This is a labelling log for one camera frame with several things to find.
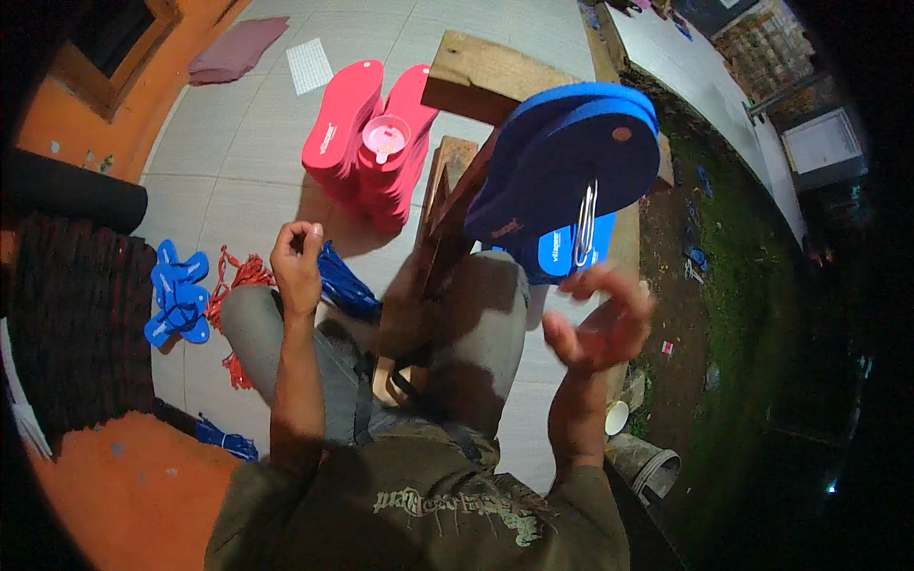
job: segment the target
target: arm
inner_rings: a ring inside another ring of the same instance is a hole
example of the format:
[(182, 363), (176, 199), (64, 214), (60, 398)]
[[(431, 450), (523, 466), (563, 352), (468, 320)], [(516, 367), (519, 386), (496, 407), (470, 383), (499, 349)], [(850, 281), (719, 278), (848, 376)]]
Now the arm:
[[(293, 242), (303, 238), (302, 251)], [(280, 230), (270, 264), (283, 308), (282, 349), (270, 413), (271, 462), (300, 476), (321, 459), (324, 393), (314, 352), (314, 312), (321, 296), (317, 254), (324, 242), (320, 224), (292, 222)]]
[(559, 286), (579, 301), (597, 291), (611, 296), (580, 327), (555, 312), (543, 316), (543, 334), (569, 368), (549, 410), (549, 442), (557, 481), (570, 469), (603, 466), (606, 382), (598, 373), (633, 359), (651, 333), (654, 301), (635, 276), (606, 265), (573, 274)]

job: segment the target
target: wooden window frame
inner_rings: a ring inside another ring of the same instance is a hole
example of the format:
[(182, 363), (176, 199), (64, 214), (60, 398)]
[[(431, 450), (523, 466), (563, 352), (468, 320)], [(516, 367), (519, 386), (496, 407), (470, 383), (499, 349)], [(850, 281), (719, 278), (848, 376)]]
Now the wooden window frame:
[(110, 79), (69, 40), (64, 42), (51, 66), (51, 75), (62, 81), (107, 122), (112, 122), (146, 63), (181, 21), (181, 13), (175, 7), (174, 0), (143, 2), (155, 20), (136, 40)]

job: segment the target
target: gray pants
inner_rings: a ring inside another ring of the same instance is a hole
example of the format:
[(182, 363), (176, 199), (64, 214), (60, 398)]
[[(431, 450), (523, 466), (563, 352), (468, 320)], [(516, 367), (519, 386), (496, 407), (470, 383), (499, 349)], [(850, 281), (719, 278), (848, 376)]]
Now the gray pants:
[[(269, 288), (240, 286), (222, 302), (222, 331), (251, 383), (272, 404), (282, 345), (282, 315)], [(505, 252), (479, 252), (454, 272), (442, 300), (428, 392), (451, 418), (493, 439), (524, 350), (526, 275)], [(359, 380), (320, 333), (314, 350), (321, 372), (326, 439), (353, 442)], [(375, 400), (372, 437), (404, 418)]]

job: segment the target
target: grass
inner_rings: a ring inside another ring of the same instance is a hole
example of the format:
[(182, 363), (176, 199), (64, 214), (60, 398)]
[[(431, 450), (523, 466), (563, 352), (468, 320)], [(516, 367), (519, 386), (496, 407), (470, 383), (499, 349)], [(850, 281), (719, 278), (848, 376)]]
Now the grass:
[(708, 360), (720, 367), (720, 389), (703, 395), (678, 484), (701, 492), (686, 496), (668, 522), (680, 551), (694, 563), (735, 515), (765, 409), (796, 358), (800, 301), (792, 237), (776, 235), (780, 230), (766, 221), (771, 209), (765, 196), (758, 199), (765, 190), (695, 137), (675, 127), (664, 132), (672, 134), (686, 182), (701, 164), (714, 190), (696, 207), (709, 259), (703, 290)]

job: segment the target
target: printed logo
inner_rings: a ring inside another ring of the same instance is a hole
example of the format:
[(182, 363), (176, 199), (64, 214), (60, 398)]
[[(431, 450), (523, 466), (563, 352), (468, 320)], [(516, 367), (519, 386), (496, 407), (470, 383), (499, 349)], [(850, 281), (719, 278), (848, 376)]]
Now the printed logo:
[(334, 139), (336, 136), (336, 125), (332, 123), (327, 123), (327, 133), (324, 135), (324, 142), (321, 143), (321, 154), (327, 152), (327, 145)]
[(406, 512), (410, 518), (434, 515), (438, 521), (439, 537), (444, 536), (444, 529), (441, 526), (441, 520), (438, 518), (438, 512), (445, 510), (455, 512), (455, 515), (456, 513), (475, 513), (485, 517), (497, 515), (506, 528), (517, 532), (515, 543), (521, 547), (528, 547), (532, 542), (543, 536), (541, 522), (532, 510), (522, 508), (505, 498), (488, 493), (467, 494), (458, 492), (455, 496), (445, 493), (424, 498), (414, 488), (404, 488), (399, 492), (378, 492), (375, 505), (372, 507), (375, 513), (386, 508), (400, 509)]
[(558, 247), (561, 246), (562, 237), (558, 232), (552, 233), (552, 261), (558, 261)]
[(524, 227), (523, 224), (517, 223), (517, 218), (511, 218), (511, 221), (505, 224), (501, 229), (496, 230), (492, 233), (492, 238), (500, 238), (505, 234), (510, 234)]

